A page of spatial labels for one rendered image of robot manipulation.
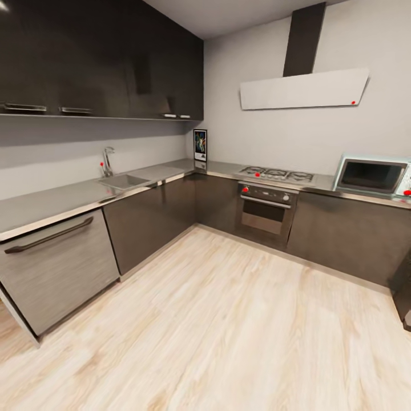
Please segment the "poster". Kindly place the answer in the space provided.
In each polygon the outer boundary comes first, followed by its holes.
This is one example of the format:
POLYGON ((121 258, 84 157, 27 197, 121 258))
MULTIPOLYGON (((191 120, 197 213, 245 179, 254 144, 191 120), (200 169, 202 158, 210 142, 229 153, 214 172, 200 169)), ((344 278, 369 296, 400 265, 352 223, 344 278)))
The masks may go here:
POLYGON ((207 130, 194 129, 194 159, 207 162, 207 130))

